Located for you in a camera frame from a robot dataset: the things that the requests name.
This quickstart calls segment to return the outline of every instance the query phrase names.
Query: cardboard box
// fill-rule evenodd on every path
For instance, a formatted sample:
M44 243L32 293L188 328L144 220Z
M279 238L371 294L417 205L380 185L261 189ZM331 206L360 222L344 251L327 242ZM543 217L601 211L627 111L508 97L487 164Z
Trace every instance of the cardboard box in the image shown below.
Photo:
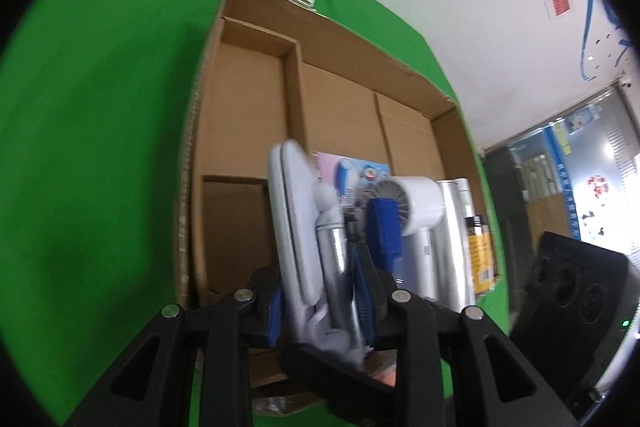
M187 120L182 297L193 281L198 304L215 302L276 262L266 170L269 151L287 138L309 154L388 164L392 174L466 177L484 211L462 118L427 79L286 0L224 0ZM260 357L269 359L262 368ZM273 354L252 355L251 363L252 385L285 378L274 374Z

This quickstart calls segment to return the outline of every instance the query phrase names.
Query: blue drawing on wall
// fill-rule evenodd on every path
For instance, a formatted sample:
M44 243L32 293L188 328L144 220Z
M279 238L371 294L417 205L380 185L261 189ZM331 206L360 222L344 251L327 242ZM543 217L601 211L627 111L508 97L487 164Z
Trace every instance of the blue drawing on wall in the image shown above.
M580 49L580 76L584 81L611 81L628 66L632 48L620 18L607 0L587 0Z

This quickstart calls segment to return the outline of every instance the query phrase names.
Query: black machine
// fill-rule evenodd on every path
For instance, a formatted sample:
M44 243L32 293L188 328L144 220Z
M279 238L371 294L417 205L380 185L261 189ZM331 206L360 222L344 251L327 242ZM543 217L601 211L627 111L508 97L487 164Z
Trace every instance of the black machine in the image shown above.
M633 322L640 272L621 253L545 232L525 291L511 340L580 416Z
M373 266L364 243L352 245L351 255L363 334L376 349L398 350L398 375L391 388L307 344L282 347L284 371L324 397L333 414L369 427L444 427L443 357L452 368L458 427L577 425L533 365L479 307L458 314L396 289L393 277ZM216 304L193 311L166 306L65 425L187 425L198 347L205 349L200 425L252 425L248 348L274 346L282 303L280 273L271 267L256 271L247 288Z

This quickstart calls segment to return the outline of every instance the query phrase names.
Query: blue gripper pad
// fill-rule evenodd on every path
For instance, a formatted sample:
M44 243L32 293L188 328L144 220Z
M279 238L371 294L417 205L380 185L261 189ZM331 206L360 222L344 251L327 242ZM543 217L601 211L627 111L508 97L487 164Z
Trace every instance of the blue gripper pad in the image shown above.
M394 261L402 255L400 216L396 200L374 198L367 203L367 248L373 264L391 272Z

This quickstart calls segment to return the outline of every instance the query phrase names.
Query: bottle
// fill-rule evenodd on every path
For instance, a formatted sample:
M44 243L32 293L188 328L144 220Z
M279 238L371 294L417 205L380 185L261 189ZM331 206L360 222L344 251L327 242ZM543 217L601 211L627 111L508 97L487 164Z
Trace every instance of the bottle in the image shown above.
M494 251L491 245L491 233L484 216L465 218L466 233L471 256L471 272L476 297L494 289Z

